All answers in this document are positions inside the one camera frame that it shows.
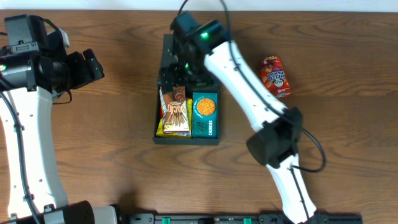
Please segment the black gift box with lid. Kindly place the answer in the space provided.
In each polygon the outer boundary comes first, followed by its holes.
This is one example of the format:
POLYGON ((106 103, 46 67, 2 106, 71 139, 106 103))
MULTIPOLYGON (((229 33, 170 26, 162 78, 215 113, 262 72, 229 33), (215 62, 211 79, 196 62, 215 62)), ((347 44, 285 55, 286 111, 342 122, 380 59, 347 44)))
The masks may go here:
MULTIPOLYGON (((172 54, 174 38, 171 34, 165 34, 163 38, 162 58, 160 61, 157 87, 184 86, 186 96, 191 98, 194 92, 220 92, 220 82, 212 74, 190 73, 178 62, 172 54)), ((155 111, 155 123, 153 141, 162 145, 196 145, 196 146, 217 146, 220 142, 220 131, 214 138, 167 138, 156 135, 158 125, 162 119, 160 94, 157 94, 157 106, 155 111)))

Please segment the brown Pocky box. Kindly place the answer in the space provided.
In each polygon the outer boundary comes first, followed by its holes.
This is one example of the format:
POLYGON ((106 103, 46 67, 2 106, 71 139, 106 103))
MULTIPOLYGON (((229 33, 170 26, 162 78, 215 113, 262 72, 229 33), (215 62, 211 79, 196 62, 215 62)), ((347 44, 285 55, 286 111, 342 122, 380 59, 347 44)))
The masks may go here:
POLYGON ((186 134, 189 132, 187 98, 184 86, 174 86, 171 91, 162 89, 164 117, 162 129, 165 134, 186 134))

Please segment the teal Chunkies cookie box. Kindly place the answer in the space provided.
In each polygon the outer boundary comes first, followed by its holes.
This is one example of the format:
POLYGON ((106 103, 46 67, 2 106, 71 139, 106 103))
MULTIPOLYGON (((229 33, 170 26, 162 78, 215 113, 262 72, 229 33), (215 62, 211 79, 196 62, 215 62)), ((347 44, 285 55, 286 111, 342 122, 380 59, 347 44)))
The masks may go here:
POLYGON ((192 136, 194 138, 217 138, 218 94, 193 92, 192 136))

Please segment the red Hello Panda box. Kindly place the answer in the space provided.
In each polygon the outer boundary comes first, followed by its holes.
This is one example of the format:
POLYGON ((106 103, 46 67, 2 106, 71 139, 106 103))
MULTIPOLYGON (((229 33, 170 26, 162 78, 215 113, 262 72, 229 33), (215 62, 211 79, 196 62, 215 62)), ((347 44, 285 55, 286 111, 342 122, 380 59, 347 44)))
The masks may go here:
POLYGON ((276 98, 289 96, 292 91, 278 56, 266 57, 261 63, 261 80, 276 98))

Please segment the red Hacks candy bag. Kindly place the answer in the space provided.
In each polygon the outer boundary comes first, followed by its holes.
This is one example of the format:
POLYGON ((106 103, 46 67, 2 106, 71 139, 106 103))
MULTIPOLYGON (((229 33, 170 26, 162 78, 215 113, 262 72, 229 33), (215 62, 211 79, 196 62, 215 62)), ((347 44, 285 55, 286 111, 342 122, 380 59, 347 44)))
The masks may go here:
POLYGON ((160 117, 164 117, 164 98, 162 93, 162 87, 159 88, 159 99, 160 99, 160 117))

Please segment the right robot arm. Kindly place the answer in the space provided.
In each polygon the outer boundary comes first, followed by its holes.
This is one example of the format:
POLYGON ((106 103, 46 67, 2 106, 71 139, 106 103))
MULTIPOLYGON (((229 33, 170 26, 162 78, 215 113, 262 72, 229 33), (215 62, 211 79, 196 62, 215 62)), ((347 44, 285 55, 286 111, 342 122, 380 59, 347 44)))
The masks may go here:
POLYGON ((199 25, 184 12, 175 17, 170 29, 174 51, 185 70, 216 77, 244 111, 254 131, 246 145, 253 158, 271 173, 284 215, 292 223, 311 223, 317 208, 298 168, 301 112, 288 109, 265 88, 218 21, 199 25))

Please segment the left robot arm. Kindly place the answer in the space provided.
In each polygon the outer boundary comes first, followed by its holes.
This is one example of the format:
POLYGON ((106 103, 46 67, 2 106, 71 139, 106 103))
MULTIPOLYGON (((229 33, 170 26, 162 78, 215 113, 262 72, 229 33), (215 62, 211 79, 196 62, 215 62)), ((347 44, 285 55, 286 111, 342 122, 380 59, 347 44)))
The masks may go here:
POLYGON ((52 106, 63 94, 104 77, 93 51, 67 53, 69 39, 52 23, 23 14, 4 20, 1 121, 10 173, 9 223, 118 223, 112 205, 70 203, 57 169, 52 106))

